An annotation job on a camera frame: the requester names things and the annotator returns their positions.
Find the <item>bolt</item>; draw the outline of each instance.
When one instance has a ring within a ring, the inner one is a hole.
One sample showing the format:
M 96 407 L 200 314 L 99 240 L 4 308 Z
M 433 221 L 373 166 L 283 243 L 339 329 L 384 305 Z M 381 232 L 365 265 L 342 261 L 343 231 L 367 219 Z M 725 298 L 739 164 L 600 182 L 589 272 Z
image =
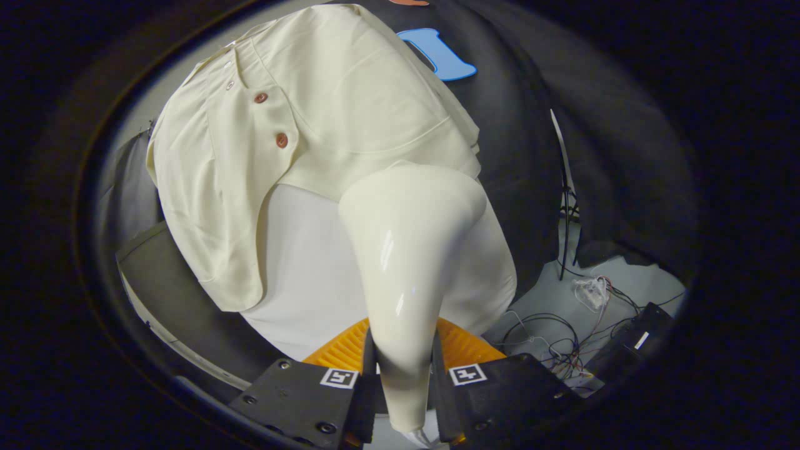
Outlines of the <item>bolt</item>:
M 333 424 L 327 424 L 325 422 L 320 422 L 317 424 L 317 430 L 325 433 L 325 434 L 334 434 L 336 433 L 336 426 Z

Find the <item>shirt button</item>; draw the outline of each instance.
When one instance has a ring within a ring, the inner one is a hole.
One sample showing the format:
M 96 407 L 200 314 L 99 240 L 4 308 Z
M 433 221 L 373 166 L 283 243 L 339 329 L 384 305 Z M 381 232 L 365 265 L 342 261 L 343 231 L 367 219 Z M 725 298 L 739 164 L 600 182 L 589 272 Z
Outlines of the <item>shirt button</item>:
M 278 136 L 275 138 L 275 143 L 278 144 L 278 147 L 286 147 L 286 145 L 289 143 L 289 138 L 287 138 L 283 133 L 278 133 Z

